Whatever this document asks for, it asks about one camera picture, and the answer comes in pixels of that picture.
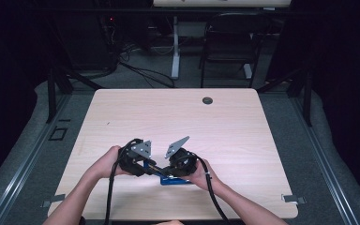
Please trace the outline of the black metal stand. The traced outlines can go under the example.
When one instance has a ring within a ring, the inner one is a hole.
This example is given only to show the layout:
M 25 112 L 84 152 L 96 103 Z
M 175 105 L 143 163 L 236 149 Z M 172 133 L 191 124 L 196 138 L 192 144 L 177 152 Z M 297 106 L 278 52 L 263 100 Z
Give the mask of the black metal stand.
M 54 117 L 57 114 L 57 106 L 56 106 L 56 90 L 55 88 L 58 87 L 59 90 L 65 94 L 70 95 L 74 87 L 70 83 L 69 79 L 73 78 L 86 86 L 91 87 L 94 90 L 101 89 L 102 86 L 90 81 L 89 79 L 85 78 L 81 74 L 77 73 L 76 71 L 69 69 L 67 67 L 52 67 L 49 74 L 48 74 L 48 104 L 49 104 L 49 114 L 47 118 L 47 123 L 51 123 Z
M 272 88 L 280 85 L 281 83 L 291 80 L 291 84 L 288 87 L 287 95 L 290 98 L 296 98 L 300 95 L 301 91 L 303 93 L 303 105 L 302 105 L 302 115 L 309 127 L 312 126 L 310 120 L 310 110 L 311 110 L 311 97 L 312 97 L 312 81 L 313 74 L 308 69 L 296 69 L 289 74 L 273 80 L 269 84 L 264 85 L 257 89 L 258 93 L 265 93 Z

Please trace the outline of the white desk leg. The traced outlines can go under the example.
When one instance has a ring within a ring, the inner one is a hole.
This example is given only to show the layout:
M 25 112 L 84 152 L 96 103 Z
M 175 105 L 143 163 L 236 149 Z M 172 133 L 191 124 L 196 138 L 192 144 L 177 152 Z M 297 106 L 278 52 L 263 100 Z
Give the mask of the white desk leg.
M 174 80 L 179 78 L 180 52 L 179 52 L 179 36 L 178 36 L 178 20 L 173 18 L 173 56 L 172 56 L 172 74 Z

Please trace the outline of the black folding chair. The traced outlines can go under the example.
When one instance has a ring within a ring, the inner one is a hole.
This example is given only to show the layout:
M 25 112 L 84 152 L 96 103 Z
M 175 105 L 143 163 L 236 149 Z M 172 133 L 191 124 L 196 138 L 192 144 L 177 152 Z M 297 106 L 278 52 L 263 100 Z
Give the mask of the black folding chair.
M 272 26 L 263 14 L 220 13 L 212 17 L 204 28 L 200 86 L 204 87 L 207 63 L 251 65 L 248 86 L 254 83 L 262 44 Z

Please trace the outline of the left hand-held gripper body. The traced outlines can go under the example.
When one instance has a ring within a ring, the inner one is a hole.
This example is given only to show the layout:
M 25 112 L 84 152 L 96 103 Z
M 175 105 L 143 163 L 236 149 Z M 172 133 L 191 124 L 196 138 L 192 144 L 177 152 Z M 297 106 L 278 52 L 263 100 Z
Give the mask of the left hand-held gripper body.
M 119 150 L 119 166 L 125 172 L 136 176 L 149 174 L 149 171 L 139 161 L 148 162 L 151 159 L 151 142 L 132 140 Z

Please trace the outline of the blue stapler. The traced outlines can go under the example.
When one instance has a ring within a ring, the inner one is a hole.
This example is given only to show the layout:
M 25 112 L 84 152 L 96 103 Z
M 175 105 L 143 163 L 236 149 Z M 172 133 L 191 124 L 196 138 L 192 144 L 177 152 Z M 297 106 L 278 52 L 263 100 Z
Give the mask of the blue stapler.
M 147 169 L 147 167 L 156 167 L 160 168 L 159 166 L 155 165 L 149 165 L 147 164 L 147 160 L 143 162 L 143 167 Z M 162 186 L 173 186 L 173 185 L 189 185 L 190 181 L 181 179 L 179 177 L 172 177 L 172 176 L 164 176 L 164 175 L 158 175 L 158 174 L 149 174 L 149 175 L 155 175 L 158 176 L 160 179 L 160 184 Z

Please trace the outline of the grey metal floor rail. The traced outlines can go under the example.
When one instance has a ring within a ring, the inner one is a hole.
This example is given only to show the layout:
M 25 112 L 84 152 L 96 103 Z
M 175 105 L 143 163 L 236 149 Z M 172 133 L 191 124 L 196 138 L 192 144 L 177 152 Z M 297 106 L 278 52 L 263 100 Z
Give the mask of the grey metal floor rail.
M 56 116 L 45 122 L 41 98 L 30 122 L 0 168 L 0 225 L 41 225 L 66 167 L 77 123 L 70 96 L 58 100 Z
M 291 98 L 290 102 L 297 115 L 299 122 L 302 124 L 304 131 L 306 132 L 309 141 L 312 145 L 312 154 L 320 168 L 322 177 L 329 189 L 329 192 L 335 202 L 337 210 L 345 225 L 360 225 L 358 219 L 355 216 L 354 211 L 338 181 L 336 175 L 329 163 L 327 155 L 325 154 L 323 147 L 314 131 L 313 127 L 310 127 L 304 119 L 302 114 L 302 105 L 297 98 Z

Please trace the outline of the person's right hand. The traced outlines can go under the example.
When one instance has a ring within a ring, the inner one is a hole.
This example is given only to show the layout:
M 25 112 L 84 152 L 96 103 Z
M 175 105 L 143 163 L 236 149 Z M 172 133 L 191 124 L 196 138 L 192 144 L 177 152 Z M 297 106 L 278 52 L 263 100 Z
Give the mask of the person's right hand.
M 183 176 L 183 179 L 190 181 L 203 190 L 208 189 L 208 182 L 211 182 L 214 192 L 218 192 L 222 188 L 222 182 L 206 159 L 198 160 L 196 163 L 196 171 L 188 176 Z

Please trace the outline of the person's left hand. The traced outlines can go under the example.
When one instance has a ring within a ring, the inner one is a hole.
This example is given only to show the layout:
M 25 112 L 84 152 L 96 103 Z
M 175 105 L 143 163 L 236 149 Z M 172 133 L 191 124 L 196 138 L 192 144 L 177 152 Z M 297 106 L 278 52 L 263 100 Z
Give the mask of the person's left hand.
M 113 164 L 118 159 L 120 147 L 112 146 L 102 157 L 100 157 L 92 166 L 91 171 L 97 178 L 109 178 Z

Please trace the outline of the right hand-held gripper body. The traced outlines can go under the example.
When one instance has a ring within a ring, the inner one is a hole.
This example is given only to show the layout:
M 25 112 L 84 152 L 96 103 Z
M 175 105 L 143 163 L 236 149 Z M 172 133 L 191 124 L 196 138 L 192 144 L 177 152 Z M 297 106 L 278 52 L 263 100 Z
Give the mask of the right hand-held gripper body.
M 188 176 L 196 171 L 197 156 L 183 147 L 188 139 L 189 136 L 186 136 L 171 143 L 165 155 L 176 177 Z

